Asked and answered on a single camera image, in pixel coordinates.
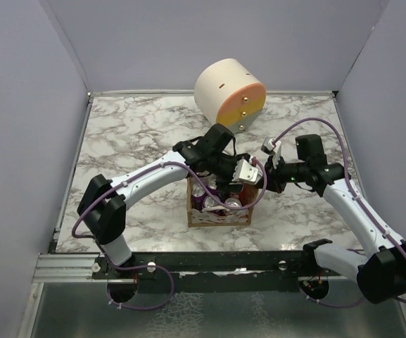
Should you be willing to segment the red soda can front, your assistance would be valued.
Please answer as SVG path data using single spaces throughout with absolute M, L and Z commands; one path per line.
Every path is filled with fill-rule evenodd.
M 243 206 L 254 202 L 258 195 L 258 188 L 251 184 L 244 184 L 243 189 L 239 193 L 239 201 Z

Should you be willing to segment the red soda can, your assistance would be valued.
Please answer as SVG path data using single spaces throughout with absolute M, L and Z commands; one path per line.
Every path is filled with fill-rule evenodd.
M 258 188 L 251 184 L 244 184 L 243 189 L 239 193 L 239 201 L 243 206 L 254 202 L 258 195 Z
M 241 201 L 236 197 L 229 197 L 224 201 L 224 203 L 229 211 L 237 211 L 238 208 L 243 206 Z

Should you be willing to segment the purple soda can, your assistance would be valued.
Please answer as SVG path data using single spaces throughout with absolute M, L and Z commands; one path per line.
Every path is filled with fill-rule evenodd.
M 202 186 L 199 184 L 192 184 L 191 186 L 191 205 L 192 208 L 201 211 L 203 209 L 203 202 L 206 198 L 206 193 Z
M 218 196 L 206 196 L 203 201 L 203 212 L 213 212 L 220 209 L 220 198 Z

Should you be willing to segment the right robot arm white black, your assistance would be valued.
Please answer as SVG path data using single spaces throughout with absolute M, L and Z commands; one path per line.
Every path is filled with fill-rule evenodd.
M 266 138 L 262 143 L 269 156 L 265 189 L 282 192 L 288 183 L 305 183 L 336 209 L 364 251 L 359 255 L 328 239 L 317 240 L 303 247 L 302 270 L 308 275 L 333 270 L 356 282 L 371 303 L 388 299 L 406 303 L 406 240 L 360 195 L 346 162 L 328 163 L 319 135 L 296 137 L 296 146 L 299 161 L 287 163 L 279 140 Z

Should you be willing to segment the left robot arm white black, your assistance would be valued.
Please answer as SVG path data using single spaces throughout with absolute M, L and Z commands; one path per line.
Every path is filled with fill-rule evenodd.
M 85 223 L 110 259 L 108 269 L 114 276 L 123 278 L 132 272 L 132 251 L 123 236 L 126 213 L 145 196 L 204 172 L 214 175 L 217 188 L 226 192 L 260 181 L 260 169 L 250 155 L 225 153 L 227 145 L 234 142 L 230 130 L 215 124 L 203 136 L 178 142 L 158 160 L 133 173 L 91 179 L 77 208 L 78 221 Z

